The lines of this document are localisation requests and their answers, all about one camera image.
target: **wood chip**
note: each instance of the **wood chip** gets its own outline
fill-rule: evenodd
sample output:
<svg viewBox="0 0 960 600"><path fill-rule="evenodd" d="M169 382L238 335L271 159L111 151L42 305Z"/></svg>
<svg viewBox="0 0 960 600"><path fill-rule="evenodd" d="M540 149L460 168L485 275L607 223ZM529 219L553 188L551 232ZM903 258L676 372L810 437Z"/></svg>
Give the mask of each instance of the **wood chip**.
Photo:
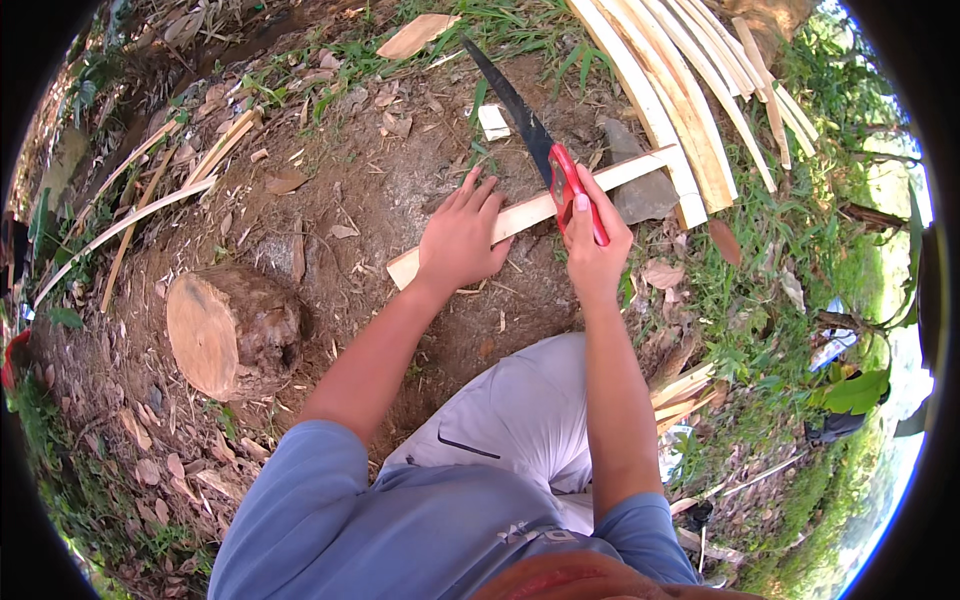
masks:
<svg viewBox="0 0 960 600"><path fill-rule="evenodd" d="M246 494L246 492L244 492L244 490L242 490L236 484L225 481L221 474L215 470L202 470L197 473L197 479L203 481L217 492L222 493L223 495L230 497L237 502L243 500L243 497Z"/></svg>
<svg viewBox="0 0 960 600"><path fill-rule="evenodd" d="M186 473L183 471L183 463L180 461L180 455L177 452L171 452L167 455L167 468L174 477L180 479L186 478Z"/></svg>
<svg viewBox="0 0 960 600"><path fill-rule="evenodd" d="M147 458L141 458L136 462L136 474L140 481L148 486L155 486L160 483L160 467Z"/></svg>
<svg viewBox="0 0 960 600"><path fill-rule="evenodd" d="M651 258L641 272L643 280L658 290L673 287L684 280L684 267L671 267L666 261Z"/></svg>
<svg viewBox="0 0 960 600"><path fill-rule="evenodd" d="M299 171L277 171L268 173L264 186L271 194L286 194L292 192L304 183L308 177Z"/></svg>
<svg viewBox="0 0 960 600"><path fill-rule="evenodd" d="M710 239L716 244L717 250L723 259L734 267L740 266L740 245L736 242L736 236L723 221L719 219L710 219L707 223L710 232Z"/></svg>
<svg viewBox="0 0 960 600"><path fill-rule="evenodd" d="M459 15L421 14L401 27L400 31L377 49L376 54L384 59L409 59L419 52L426 42L436 39L459 20Z"/></svg>

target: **dirt ground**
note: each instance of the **dirt ground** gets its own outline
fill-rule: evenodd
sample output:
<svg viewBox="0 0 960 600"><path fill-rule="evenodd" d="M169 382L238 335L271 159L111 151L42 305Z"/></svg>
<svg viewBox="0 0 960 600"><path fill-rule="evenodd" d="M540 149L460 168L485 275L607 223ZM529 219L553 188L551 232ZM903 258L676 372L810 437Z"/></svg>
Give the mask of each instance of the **dirt ground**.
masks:
<svg viewBox="0 0 960 600"><path fill-rule="evenodd" d="M305 27L322 28L324 18L325 12L300 14L297 23L303 30L282 35L258 54L227 64L225 72L208 77L207 83L235 80L257 57L306 46ZM620 116L628 106L622 94L614 97L612 90L599 84L589 85L583 99L575 84L562 86L559 96L551 98L552 80L540 83L547 66L539 55L506 60L499 67L535 107L555 139L583 162L603 151L598 118ZM362 82L368 91L363 103L340 102L326 110L319 127L305 131L298 123L299 107L271 110L264 131L248 134L231 154L213 194L202 203L188 200L175 205L138 230L107 314L102 315L97 307L116 242L104 248L101 267L81 300L85 302L81 308L85 330L51 326L42 317L36 323L33 345L44 364L55 367L55 397L62 398L61 408L71 428L111 470L138 482L132 486L144 506L153 506L162 498L171 509L172 520L201 532L204 540L223 539L238 498L198 481L196 473L212 469L225 482L244 490L259 473L264 457L240 440L249 438L268 450L276 448L337 353L396 293L387 275L387 262L418 243L431 207L457 187L467 170L473 132L464 107L472 105L478 76L469 60L453 60L442 68L395 80L367 79ZM381 134L384 108L373 102L377 93L394 81L398 84L396 100L388 110L412 117L407 139ZM202 96L204 89L198 88L197 93ZM439 101L442 112L429 106L428 92ZM627 121L627 125L643 140L637 121ZM202 122L194 127L190 126L195 132L191 143L204 151L216 139L216 124ZM492 172L495 161L497 189L508 195L508 203L526 200L542 190L534 163L516 134L487 146L491 151L485 159L485 174ZM251 164L250 154L260 149L266 149L269 157ZM297 168L310 180L291 195L267 192L265 174L295 168L289 158L298 153L303 163ZM157 195L179 187L187 169L185 162L173 167ZM106 172L102 169L93 180L105 177ZM342 197L337 189L342 190ZM223 234L228 215L231 225ZM292 224L297 216L304 222L306 258L306 274L299 284L293 280L291 254ZM330 233L334 225L352 224L359 235L337 239ZM675 222L651 223L641 233L646 238L641 237L640 243L649 243L648 256L683 251L677 251L673 243L678 234ZM511 263L480 293L451 299L423 336L397 400L371 445L371 478L400 442L499 358L544 337L582 327L564 264L555 252L561 247L553 221L527 229L514 242ZM273 396L228 406L233 416L226 420L236 433L233 441L225 443L225 418L219 405L191 388L177 370L167 339L164 294L176 276L227 261L252 265L277 286L292 290L308 307L313 326L312 336L302 347L302 365L286 387ZM638 297L625 312L632 335L638 336L651 322L651 313L662 310L662 300ZM680 311L669 316L666 325L647 329L637 351L646 375L653 374L662 356L692 322L691 315ZM147 406L155 418L146 411ZM151 449L137 447L119 418L124 408L137 415L146 413L140 420L153 441ZM705 424L720 422L725 410L720 406L712 415L705 413ZM796 428L799 424L784 426ZM89 434L96 434L103 446L91 441ZM172 453L187 466L190 492L175 488L166 473L167 457ZM782 449L784 456L790 453L792 448ZM157 485L140 481L136 466L143 459L163 471ZM740 457L733 448L731 465L743 464L732 469L732 479L744 481L777 461L776 457L762 462L756 457ZM788 476L771 477L762 486L725 502L718 510L731 519L725 527L734 533L736 514L767 510ZM142 524L149 522L148 516L140 513ZM776 516L772 513L770 518L776 520ZM134 565L124 568L128 571L121 575L137 572Z"/></svg>

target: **left hand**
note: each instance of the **left hand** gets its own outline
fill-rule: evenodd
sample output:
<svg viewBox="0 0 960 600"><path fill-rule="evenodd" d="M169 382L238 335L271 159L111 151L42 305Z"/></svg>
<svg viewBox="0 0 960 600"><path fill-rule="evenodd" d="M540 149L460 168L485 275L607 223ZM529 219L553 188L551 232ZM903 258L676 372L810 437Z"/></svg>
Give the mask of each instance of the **left hand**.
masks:
<svg viewBox="0 0 960 600"><path fill-rule="evenodd" d="M430 282L443 293L497 273L507 260L513 238L491 248L493 224L506 195L491 194L496 177L473 189L480 167L473 167L462 187L450 194L427 223L420 239L417 279Z"/></svg>

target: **rock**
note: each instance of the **rock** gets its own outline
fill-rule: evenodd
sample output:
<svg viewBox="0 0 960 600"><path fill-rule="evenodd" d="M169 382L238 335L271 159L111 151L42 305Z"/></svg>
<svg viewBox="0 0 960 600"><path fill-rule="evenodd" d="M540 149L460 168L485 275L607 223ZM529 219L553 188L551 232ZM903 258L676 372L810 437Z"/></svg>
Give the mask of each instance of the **rock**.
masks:
<svg viewBox="0 0 960 600"><path fill-rule="evenodd" d="M614 164L644 153L630 130L616 119L607 119L604 130ZM680 201L680 197L670 178L658 169L614 188L611 200L623 221L633 225L647 219L662 219Z"/></svg>

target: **person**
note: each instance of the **person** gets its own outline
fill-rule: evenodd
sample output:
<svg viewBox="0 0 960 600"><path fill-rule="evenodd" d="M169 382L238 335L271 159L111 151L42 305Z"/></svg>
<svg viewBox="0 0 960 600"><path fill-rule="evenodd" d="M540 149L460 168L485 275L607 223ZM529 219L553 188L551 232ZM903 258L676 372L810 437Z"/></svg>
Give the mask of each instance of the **person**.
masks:
<svg viewBox="0 0 960 600"><path fill-rule="evenodd" d="M634 241L589 171L564 242L585 332L481 373L386 460L367 450L420 336L497 273L505 199L474 168L420 240L420 270L353 340L243 499L210 598L711 598L663 497L657 428L616 302ZM589 202L610 244L593 240ZM588 484L591 493L586 493Z"/></svg>

